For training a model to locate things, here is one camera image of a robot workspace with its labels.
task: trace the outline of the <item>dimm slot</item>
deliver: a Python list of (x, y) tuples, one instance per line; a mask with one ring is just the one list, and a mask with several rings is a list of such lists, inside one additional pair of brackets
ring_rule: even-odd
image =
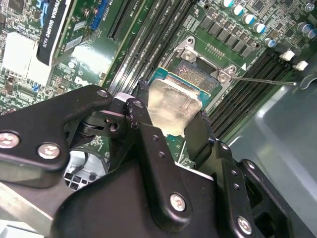
[[(288, 64), (281, 62), (272, 51), (268, 50), (251, 67), (245, 77), (280, 81), (288, 71)], [(274, 85), (238, 82), (210, 115), (215, 135), (220, 139), (225, 137), (230, 130), (253, 112), (272, 88)]]
[(180, 4), (181, 0), (175, 0), (175, 1), (167, 1), (165, 5), (163, 5), (163, 9), (159, 15), (159, 17), (154, 20), (154, 25), (150, 29), (149, 33), (147, 34), (147, 37), (143, 39), (142, 43), (140, 44), (139, 50), (135, 54), (135, 58), (130, 63), (129, 70), (125, 70), (125, 74), (123, 76), (120, 76), (120, 83), (122, 85), (126, 84), (124, 86), (124, 89), (117, 88), (114, 92), (122, 91), (125, 92), (131, 92), (133, 88), (130, 85), (133, 85), (135, 82), (132, 81), (131, 78), (134, 79), (135, 72), (139, 71), (139, 65), (143, 63), (143, 59), (146, 59), (149, 55), (149, 49), (153, 47), (153, 45), (156, 44), (158, 41), (159, 35), (161, 35), (162, 31), (166, 28), (169, 20), (174, 15), (175, 8)]
[(171, 22), (169, 23), (169, 27), (166, 29), (164, 34), (161, 36), (159, 43), (151, 52), (150, 60), (145, 65), (142, 72), (139, 75), (137, 75), (137, 79), (139, 79), (140, 76), (144, 78), (148, 78), (152, 75), (156, 67), (159, 65), (161, 58), (167, 51), (167, 48), (169, 46), (171, 39), (174, 37), (174, 34), (176, 33), (176, 31), (179, 29), (179, 26), (182, 25), (182, 23), (184, 22), (186, 16), (189, 13), (189, 10), (191, 9), (191, 7), (193, 6), (195, 2), (196, 2), (195, 0), (184, 0), (181, 3), (181, 6), (179, 7), (179, 10), (178, 10), (179, 16), (171, 20)]
[(166, 6), (168, 0), (158, 0), (155, 4), (152, 5), (146, 19), (143, 21), (143, 24), (133, 40), (133, 43), (130, 47), (129, 52), (126, 54), (124, 60), (118, 65), (118, 68), (115, 72), (117, 72), (116, 76), (114, 77), (114, 82), (119, 82), (115, 85), (115, 88), (111, 88), (114, 92), (121, 90), (121, 85), (125, 83), (125, 79), (128, 76), (129, 72), (132, 70), (132, 67), (137, 60), (137, 56), (140, 53), (140, 49), (142, 49), (144, 42), (148, 38), (150, 32), (152, 31), (155, 23), (157, 22), (156, 19), (159, 15), (161, 15), (164, 7)]

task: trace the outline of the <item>metal rod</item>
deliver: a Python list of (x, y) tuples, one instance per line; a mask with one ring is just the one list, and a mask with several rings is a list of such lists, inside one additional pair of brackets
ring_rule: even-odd
[(177, 160), (177, 162), (180, 164), (180, 160), (181, 160), (181, 158), (182, 158), (182, 155), (183, 155), (183, 153), (184, 153), (184, 149), (185, 149), (185, 146), (186, 146), (186, 141), (184, 140), (183, 141), (183, 143), (182, 143), (182, 150), (181, 150), (181, 152), (180, 152), (180, 154), (179, 154), (179, 157), (178, 157), (178, 160)]
[(275, 84), (275, 85), (287, 85), (287, 86), (296, 86), (297, 85), (297, 83), (295, 83), (295, 82), (281, 82), (281, 81), (272, 81), (272, 80), (259, 79), (259, 78), (232, 77), (232, 79), (241, 80), (241, 81), (257, 82), (257, 83), (268, 83), (268, 84)]

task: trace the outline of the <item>black cable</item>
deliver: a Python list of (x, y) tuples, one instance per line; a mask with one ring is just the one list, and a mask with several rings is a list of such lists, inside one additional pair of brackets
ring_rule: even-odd
[(84, 154), (85, 154), (85, 161), (84, 161), (84, 163), (83, 163), (82, 165), (78, 166), (77, 168), (75, 168), (75, 170), (72, 172), (73, 175), (77, 174), (79, 171), (81, 171), (81, 170), (85, 167), (85, 165), (86, 165), (86, 163), (87, 163), (87, 161), (88, 161), (89, 155), (88, 155), (87, 152), (84, 152)]
[(100, 159), (101, 164), (103, 165), (105, 173), (107, 174), (109, 172), (107, 163), (105, 161), (105, 157), (102, 156), (101, 154), (99, 154), (98, 152), (96, 152), (94, 150), (91, 150), (91, 149), (86, 149), (86, 148), (76, 148), (76, 149), (73, 149), (73, 151), (81, 151), (81, 152), (92, 154), (92, 155), (96, 156), (98, 159)]

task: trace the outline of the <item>blue connector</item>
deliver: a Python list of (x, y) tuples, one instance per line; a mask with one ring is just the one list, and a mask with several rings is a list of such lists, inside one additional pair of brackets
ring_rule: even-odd
[(102, 0), (100, 6), (98, 7), (97, 15), (95, 16), (94, 21), (91, 25), (91, 29), (96, 30), (99, 27), (107, 6), (108, 0)]

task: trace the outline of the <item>silver screw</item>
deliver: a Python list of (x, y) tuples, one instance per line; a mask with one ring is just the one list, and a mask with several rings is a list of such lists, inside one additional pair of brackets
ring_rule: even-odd
[(254, 166), (254, 164), (252, 164), (250, 161), (247, 162), (248, 166), (251, 168), (251, 169), (255, 169), (256, 167)]
[(0, 148), (10, 149), (17, 146), (20, 143), (20, 138), (13, 133), (4, 132), (0, 133)]
[(170, 197), (170, 203), (172, 204), (172, 207), (179, 212), (182, 212), (186, 208), (186, 203), (184, 199), (177, 195), (177, 194), (172, 194)]
[(134, 101), (133, 104), (134, 104), (135, 106), (139, 107), (139, 108), (142, 108), (142, 107), (143, 107), (143, 106), (142, 106), (142, 103), (139, 102), (139, 101)]
[(252, 228), (250, 223), (243, 217), (238, 217), (237, 219), (240, 229), (247, 235), (252, 234)]
[(105, 90), (99, 90), (97, 93), (99, 96), (102, 96), (103, 98), (106, 98), (108, 96)]
[(221, 143), (221, 146), (223, 147), (223, 149), (228, 150), (228, 146), (225, 143)]
[(314, 8), (315, 8), (315, 5), (310, 2), (310, 3), (306, 4), (305, 12), (311, 12), (312, 10), (314, 10)]
[(60, 150), (56, 145), (46, 143), (46, 144), (43, 144), (39, 147), (38, 154), (43, 159), (51, 160), (51, 159), (55, 159), (59, 156)]

